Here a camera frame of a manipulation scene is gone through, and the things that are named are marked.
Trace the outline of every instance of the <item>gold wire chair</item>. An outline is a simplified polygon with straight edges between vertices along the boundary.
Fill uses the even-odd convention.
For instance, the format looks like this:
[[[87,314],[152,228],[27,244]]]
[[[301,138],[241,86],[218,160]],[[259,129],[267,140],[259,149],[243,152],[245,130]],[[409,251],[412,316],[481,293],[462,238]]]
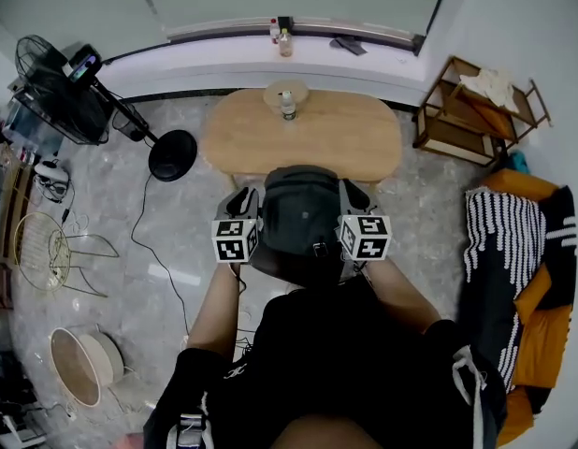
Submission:
[[[76,238],[93,238],[104,241],[114,254],[72,250],[69,247],[69,241]],[[63,228],[49,214],[37,211],[25,215],[19,221],[13,237],[13,247],[17,267],[23,278],[35,289],[53,293],[64,287],[86,295],[108,297],[92,287],[81,266],[71,265],[73,254],[118,258],[119,254],[106,238],[93,234],[66,236]],[[79,270],[81,278],[92,290],[91,292],[65,284],[72,268]]]

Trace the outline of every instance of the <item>marble floor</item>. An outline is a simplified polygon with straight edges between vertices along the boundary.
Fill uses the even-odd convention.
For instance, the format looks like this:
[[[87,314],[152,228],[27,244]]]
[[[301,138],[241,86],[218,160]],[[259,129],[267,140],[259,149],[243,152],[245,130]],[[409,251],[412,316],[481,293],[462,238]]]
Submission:
[[[159,100],[137,104],[137,108],[157,135],[182,128],[199,141],[204,121],[220,98]],[[403,135],[403,160],[395,175],[379,186],[379,199],[393,226],[389,251],[440,313],[453,318],[466,241],[463,192],[483,176],[484,170],[414,150],[412,116],[396,114]],[[16,353],[41,404],[50,408],[60,403],[70,414],[67,416],[61,406],[39,413],[52,448],[109,448],[123,434],[140,431],[150,411],[146,401],[156,401],[161,395],[181,348],[181,304],[150,252],[129,238],[149,176],[149,150],[142,142],[132,143],[111,132],[109,142],[102,147],[76,146],[66,140],[60,153],[76,189],[75,214],[69,217],[66,234],[82,229],[87,217],[84,232],[108,238],[121,256],[81,261],[88,268],[88,280],[108,298],[64,288],[45,295],[20,274],[14,277],[11,330]],[[262,181],[251,183],[261,185]],[[182,179],[167,183],[152,180],[148,186],[146,212],[136,238],[152,246],[172,271],[185,300],[189,325],[215,267],[210,221],[226,194],[223,178],[201,154]],[[32,199],[38,201],[40,195],[34,193]],[[39,210],[60,221],[64,207],[44,200]],[[239,327],[254,330],[267,302],[284,294],[287,284],[252,268],[245,268],[243,274],[248,289],[240,300]],[[75,272],[68,283],[83,287]],[[118,345],[128,369],[122,381],[103,392],[98,407],[86,409],[57,382],[51,368],[49,335],[58,326],[76,332],[95,325]],[[238,337],[249,338],[251,334],[239,332]]]

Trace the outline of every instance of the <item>black t-shirt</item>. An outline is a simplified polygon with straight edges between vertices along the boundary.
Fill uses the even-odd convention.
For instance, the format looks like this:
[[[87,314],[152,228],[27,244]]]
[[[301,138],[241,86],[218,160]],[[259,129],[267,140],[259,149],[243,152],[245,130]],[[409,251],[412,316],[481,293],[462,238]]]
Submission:
[[[301,289],[266,306],[252,350],[235,363],[187,349],[144,427],[146,449],[166,445],[181,413],[202,413],[216,449],[269,447],[306,414],[353,419],[383,447],[472,446],[472,409],[454,384],[453,355],[466,341],[439,321],[424,336],[394,322],[364,278]],[[472,348],[486,388],[484,447],[505,419],[499,374]],[[473,394],[473,379],[464,377]]]

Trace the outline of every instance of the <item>small bottle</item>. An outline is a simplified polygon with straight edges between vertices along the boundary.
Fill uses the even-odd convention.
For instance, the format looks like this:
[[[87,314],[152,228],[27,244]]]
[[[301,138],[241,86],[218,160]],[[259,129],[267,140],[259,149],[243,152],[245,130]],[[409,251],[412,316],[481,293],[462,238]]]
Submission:
[[[270,39],[272,43],[277,45],[279,43],[279,35],[281,34],[281,27],[277,23],[277,19],[270,19]]]
[[[294,120],[296,118],[296,102],[289,90],[281,93],[281,113],[284,120]]]
[[[293,40],[286,28],[282,29],[279,37],[279,51],[281,56],[291,56],[293,54]]]

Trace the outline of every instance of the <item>oval wooden table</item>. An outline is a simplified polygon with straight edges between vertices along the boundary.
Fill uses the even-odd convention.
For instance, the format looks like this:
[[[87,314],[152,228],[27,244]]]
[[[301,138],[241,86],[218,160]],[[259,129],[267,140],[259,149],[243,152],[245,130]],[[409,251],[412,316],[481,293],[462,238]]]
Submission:
[[[206,123],[202,150],[228,176],[267,175],[278,167],[317,165],[375,185],[401,161],[401,132],[393,110],[363,94],[313,90],[295,120],[275,115],[264,90],[226,96]]]

